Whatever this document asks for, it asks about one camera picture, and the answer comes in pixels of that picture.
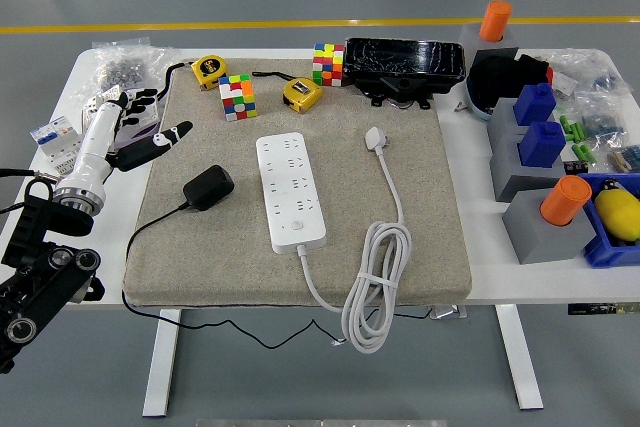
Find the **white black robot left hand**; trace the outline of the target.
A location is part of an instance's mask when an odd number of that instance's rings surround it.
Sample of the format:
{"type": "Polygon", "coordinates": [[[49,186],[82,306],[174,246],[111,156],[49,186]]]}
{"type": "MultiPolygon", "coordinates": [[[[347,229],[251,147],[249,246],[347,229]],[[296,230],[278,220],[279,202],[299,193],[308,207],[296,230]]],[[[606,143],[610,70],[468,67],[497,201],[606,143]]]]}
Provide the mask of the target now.
{"type": "Polygon", "coordinates": [[[82,141],[72,172],[61,180],[53,198],[59,203],[85,202],[100,209],[106,200],[104,182],[116,168],[128,172],[168,152],[192,128],[184,121],[177,126],[139,139],[111,155],[120,120],[135,107],[147,106],[156,99],[155,89],[128,90],[98,108],[82,141]]]}

